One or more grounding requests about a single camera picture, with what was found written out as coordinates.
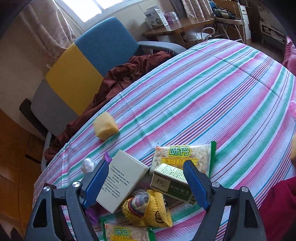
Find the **beige patterned curtain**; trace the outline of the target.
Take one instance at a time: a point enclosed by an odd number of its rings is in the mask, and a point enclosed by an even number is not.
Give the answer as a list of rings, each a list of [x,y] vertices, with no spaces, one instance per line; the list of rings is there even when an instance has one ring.
[[[50,68],[76,40],[55,1],[31,1],[19,16]]]

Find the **white tall carton box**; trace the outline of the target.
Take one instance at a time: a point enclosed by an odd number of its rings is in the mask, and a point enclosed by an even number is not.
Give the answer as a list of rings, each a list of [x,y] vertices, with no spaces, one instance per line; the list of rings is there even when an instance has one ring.
[[[108,212],[116,212],[148,170],[146,164],[119,150],[109,164],[107,178],[96,201]]]

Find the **white plastic ball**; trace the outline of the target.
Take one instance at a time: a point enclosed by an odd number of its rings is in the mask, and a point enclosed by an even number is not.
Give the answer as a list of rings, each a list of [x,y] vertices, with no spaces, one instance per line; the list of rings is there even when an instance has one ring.
[[[81,162],[81,170],[84,174],[92,172],[96,167],[95,161],[93,161],[91,158],[86,157]]]

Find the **green tea box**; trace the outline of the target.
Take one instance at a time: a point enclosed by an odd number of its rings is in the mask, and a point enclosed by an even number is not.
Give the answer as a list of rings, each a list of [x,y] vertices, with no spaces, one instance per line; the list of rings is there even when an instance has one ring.
[[[196,203],[183,170],[165,163],[154,169],[150,187],[179,201],[192,205]]]

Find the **wooden desk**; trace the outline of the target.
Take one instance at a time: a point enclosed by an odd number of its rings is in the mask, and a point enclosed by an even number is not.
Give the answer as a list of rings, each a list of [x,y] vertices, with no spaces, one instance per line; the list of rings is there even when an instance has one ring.
[[[174,21],[165,27],[147,30],[142,35],[149,41],[157,41],[158,36],[173,36],[174,40],[176,40],[176,43],[185,48],[186,45],[181,33],[194,28],[205,27],[206,25],[212,24],[214,22],[214,19],[198,21],[197,18],[184,18]]]

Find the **white blue carton box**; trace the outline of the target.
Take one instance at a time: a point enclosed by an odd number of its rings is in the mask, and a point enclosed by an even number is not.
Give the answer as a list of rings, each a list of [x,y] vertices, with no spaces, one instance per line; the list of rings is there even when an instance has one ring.
[[[148,8],[144,12],[144,15],[146,17],[146,22],[149,25],[150,29],[166,27],[169,25],[164,16],[164,13],[157,6]]]

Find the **striped bed sheet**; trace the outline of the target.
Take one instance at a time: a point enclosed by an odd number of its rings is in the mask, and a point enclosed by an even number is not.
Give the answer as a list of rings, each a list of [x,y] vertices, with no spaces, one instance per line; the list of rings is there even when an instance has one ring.
[[[140,78],[102,109],[119,133],[105,141],[89,120],[34,185],[64,188],[81,180],[81,161],[123,150],[146,165],[156,146],[216,142],[210,177],[226,188],[246,186],[260,205],[276,183],[295,176],[290,161],[295,120],[288,109],[295,76],[245,44],[213,39]]]

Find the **yellow sponge block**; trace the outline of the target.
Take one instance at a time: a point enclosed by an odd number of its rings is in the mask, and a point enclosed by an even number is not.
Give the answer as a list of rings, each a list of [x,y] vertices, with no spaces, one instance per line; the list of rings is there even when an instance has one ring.
[[[114,118],[107,111],[93,121],[93,128],[96,136],[103,141],[119,132]]]

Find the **yellow knitted sock roll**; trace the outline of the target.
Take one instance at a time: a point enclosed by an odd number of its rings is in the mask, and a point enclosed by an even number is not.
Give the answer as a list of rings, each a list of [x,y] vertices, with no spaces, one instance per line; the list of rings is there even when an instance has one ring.
[[[135,226],[172,227],[170,211],[161,192],[138,189],[121,206],[125,217]]]

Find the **dark red cloth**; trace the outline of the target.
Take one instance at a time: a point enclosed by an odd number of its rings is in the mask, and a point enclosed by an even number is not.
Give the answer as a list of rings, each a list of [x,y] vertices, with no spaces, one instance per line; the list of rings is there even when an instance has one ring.
[[[93,96],[92,102],[81,116],[69,122],[60,135],[51,139],[50,145],[44,153],[46,164],[48,165],[60,149],[64,147],[82,126],[116,95],[172,57],[172,53],[165,51],[158,51],[154,54],[142,56],[132,56],[128,63],[118,65],[109,70],[102,80],[98,92]]]

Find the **purple snack packet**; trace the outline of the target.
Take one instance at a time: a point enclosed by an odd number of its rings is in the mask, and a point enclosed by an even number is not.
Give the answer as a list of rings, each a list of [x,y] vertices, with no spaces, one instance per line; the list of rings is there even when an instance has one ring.
[[[112,158],[109,156],[109,154],[107,152],[104,153],[102,159],[108,163],[110,163],[112,161]]]

